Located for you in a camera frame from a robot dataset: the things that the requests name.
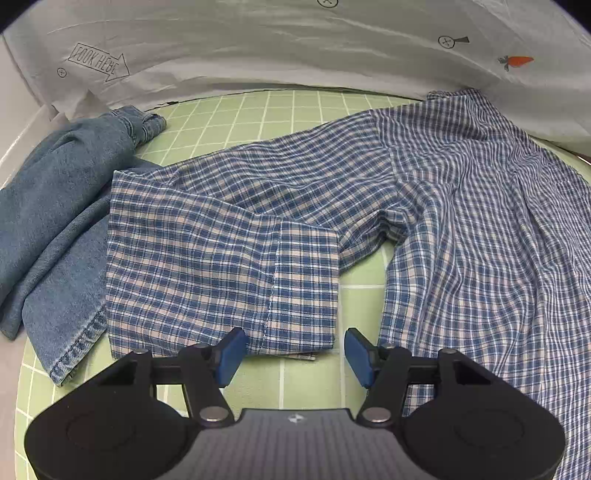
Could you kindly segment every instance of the carrot drawing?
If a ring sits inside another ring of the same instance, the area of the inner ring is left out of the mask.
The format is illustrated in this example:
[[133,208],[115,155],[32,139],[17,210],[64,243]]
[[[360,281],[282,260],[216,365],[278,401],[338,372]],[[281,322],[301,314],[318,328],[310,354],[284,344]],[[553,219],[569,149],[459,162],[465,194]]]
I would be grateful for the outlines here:
[[505,55],[499,59],[499,63],[503,63],[505,65],[505,70],[509,71],[509,66],[517,68],[534,61],[531,57],[509,57]]

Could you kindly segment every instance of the denim fabric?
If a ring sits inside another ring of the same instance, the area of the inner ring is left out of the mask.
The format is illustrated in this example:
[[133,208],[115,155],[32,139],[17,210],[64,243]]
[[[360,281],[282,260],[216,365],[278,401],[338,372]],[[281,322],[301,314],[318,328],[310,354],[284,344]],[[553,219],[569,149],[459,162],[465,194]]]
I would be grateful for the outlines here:
[[165,120],[127,106],[49,135],[0,190],[0,331],[24,323],[61,383],[105,330],[106,226],[113,171]]

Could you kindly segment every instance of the white fabric sheet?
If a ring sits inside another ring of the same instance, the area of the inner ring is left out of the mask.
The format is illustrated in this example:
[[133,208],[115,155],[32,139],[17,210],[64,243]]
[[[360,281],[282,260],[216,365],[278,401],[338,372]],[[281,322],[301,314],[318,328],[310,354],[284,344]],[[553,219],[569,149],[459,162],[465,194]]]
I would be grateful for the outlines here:
[[146,109],[282,84],[471,86],[591,154],[591,37],[552,0],[42,0],[6,38],[33,91],[70,116],[88,90]]

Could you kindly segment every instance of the blue gripper pad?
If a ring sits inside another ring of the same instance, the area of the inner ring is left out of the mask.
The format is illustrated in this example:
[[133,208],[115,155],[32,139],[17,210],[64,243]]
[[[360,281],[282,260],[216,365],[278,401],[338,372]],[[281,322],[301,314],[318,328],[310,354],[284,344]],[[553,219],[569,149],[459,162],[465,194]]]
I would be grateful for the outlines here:
[[345,357],[361,386],[371,387],[374,384],[375,375],[369,351],[351,329],[345,333]]
[[220,361],[216,369],[216,382],[220,388],[227,387],[242,359],[246,355],[246,333],[242,329],[235,329],[226,335],[216,345],[219,350]]

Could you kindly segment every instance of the plaid shirt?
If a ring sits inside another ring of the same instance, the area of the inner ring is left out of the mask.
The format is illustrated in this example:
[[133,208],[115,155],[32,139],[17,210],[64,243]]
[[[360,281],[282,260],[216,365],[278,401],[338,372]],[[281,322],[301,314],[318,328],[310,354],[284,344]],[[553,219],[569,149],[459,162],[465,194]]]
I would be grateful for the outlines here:
[[[552,411],[591,471],[591,190],[480,93],[361,112],[113,180],[115,355],[233,326],[255,353],[333,343],[337,275],[386,238],[380,342],[456,348]],[[410,408],[429,390],[414,389]]]

